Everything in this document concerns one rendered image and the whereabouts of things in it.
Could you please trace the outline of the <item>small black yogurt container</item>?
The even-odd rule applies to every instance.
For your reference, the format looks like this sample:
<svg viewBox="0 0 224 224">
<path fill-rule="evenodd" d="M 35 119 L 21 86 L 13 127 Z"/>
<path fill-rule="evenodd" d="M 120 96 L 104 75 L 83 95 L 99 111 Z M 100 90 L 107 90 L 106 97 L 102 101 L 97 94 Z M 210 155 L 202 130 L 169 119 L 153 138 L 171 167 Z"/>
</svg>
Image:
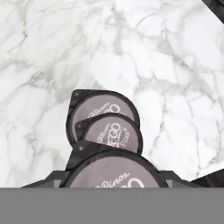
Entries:
<svg viewBox="0 0 224 224">
<path fill-rule="evenodd" d="M 143 137 L 137 125 L 126 115 L 107 113 L 75 124 L 79 140 L 133 151 L 143 152 Z"/>
</svg>

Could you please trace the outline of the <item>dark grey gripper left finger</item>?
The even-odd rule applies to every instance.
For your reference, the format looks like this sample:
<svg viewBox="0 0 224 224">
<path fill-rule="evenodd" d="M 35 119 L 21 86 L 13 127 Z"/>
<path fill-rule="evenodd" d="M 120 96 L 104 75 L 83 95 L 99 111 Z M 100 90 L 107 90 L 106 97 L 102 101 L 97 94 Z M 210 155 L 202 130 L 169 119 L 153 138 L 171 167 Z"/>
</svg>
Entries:
<svg viewBox="0 0 224 224">
<path fill-rule="evenodd" d="M 68 171 L 52 171 L 45 179 L 25 185 L 24 188 L 58 188 L 68 175 Z"/>
</svg>

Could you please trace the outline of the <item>black yogurt container grey lid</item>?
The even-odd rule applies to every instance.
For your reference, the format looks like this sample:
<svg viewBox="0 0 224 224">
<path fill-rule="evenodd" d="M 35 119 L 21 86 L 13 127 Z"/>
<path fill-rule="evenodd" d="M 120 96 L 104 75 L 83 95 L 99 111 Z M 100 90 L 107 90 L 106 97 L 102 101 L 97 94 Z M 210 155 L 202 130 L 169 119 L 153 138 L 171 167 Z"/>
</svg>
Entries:
<svg viewBox="0 0 224 224">
<path fill-rule="evenodd" d="M 168 188 L 159 171 L 130 150 L 80 140 L 66 165 L 67 188 Z"/>
</svg>

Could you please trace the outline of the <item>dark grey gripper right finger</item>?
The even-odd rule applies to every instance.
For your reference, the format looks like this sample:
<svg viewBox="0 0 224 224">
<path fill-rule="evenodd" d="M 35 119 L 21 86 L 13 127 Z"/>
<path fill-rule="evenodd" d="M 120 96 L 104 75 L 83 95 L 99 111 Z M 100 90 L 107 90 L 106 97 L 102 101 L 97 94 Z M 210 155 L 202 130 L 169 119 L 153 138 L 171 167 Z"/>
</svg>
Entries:
<svg viewBox="0 0 224 224">
<path fill-rule="evenodd" d="M 170 188 L 200 188 L 200 185 L 181 179 L 174 171 L 160 171 L 159 173 L 165 179 Z"/>
</svg>

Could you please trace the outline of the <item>large black yogurt container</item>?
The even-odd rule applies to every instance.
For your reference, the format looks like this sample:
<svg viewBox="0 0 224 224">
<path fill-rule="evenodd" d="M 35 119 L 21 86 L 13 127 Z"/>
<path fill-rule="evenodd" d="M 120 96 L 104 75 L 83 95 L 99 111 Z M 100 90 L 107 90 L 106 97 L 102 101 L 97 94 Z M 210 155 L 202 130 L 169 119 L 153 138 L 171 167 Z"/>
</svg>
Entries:
<svg viewBox="0 0 224 224">
<path fill-rule="evenodd" d="M 132 101 L 115 91 L 100 89 L 75 89 L 66 119 L 66 136 L 68 142 L 74 145 L 77 142 L 74 125 L 104 113 L 119 113 L 129 117 L 140 127 L 140 117 Z"/>
</svg>

